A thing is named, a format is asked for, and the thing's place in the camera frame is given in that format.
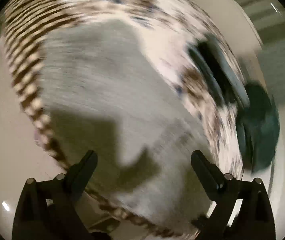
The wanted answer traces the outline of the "grey fleece pants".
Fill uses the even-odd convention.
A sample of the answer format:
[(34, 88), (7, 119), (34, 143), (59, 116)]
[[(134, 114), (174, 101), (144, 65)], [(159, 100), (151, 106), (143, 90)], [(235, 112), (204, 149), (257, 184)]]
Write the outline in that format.
[(200, 122), (142, 54), (134, 29), (109, 21), (51, 31), (41, 99), (66, 159), (98, 155), (89, 188), (158, 226), (190, 233), (210, 200), (191, 166), (209, 155)]

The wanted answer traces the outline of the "dark green folded blanket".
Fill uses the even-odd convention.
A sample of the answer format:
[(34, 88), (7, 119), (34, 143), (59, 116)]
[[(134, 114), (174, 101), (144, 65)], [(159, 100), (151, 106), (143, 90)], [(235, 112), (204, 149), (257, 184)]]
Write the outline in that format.
[(260, 172), (271, 165), (280, 135), (279, 113), (275, 100), (256, 82), (247, 83), (249, 105), (240, 109), (236, 132), (244, 168)]

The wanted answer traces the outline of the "folded blue jeans stack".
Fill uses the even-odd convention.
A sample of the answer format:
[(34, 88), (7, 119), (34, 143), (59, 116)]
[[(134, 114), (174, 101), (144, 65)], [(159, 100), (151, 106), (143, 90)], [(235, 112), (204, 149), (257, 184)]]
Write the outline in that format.
[(205, 41), (189, 44), (187, 52), (202, 74), (217, 106), (230, 102), (237, 102), (241, 107), (250, 105), (242, 81), (232, 70), (215, 36), (207, 35)]

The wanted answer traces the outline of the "floral bed blanket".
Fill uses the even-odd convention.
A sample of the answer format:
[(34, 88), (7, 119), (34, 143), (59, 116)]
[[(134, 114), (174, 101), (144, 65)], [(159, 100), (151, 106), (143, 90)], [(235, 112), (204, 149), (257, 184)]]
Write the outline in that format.
[[(134, 29), (144, 57), (178, 96), (185, 109), (202, 125), (210, 154), (223, 173), (239, 177), (243, 161), (236, 133), (237, 102), (217, 106), (198, 67), (187, 52), (191, 43), (215, 36), (232, 70), (244, 80), (238, 62), (209, 15), (192, 0), (10, 0), (4, 9), (2, 40), (5, 60), (19, 104), (40, 135), (43, 149), (58, 165), (73, 165), (54, 137), (51, 118), (41, 99), (40, 72), (44, 41), (56, 29), (120, 21)], [(100, 210), (118, 220), (146, 228), (164, 239), (193, 239), (190, 233), (158, 226), (108, 200), (86, 186)]]

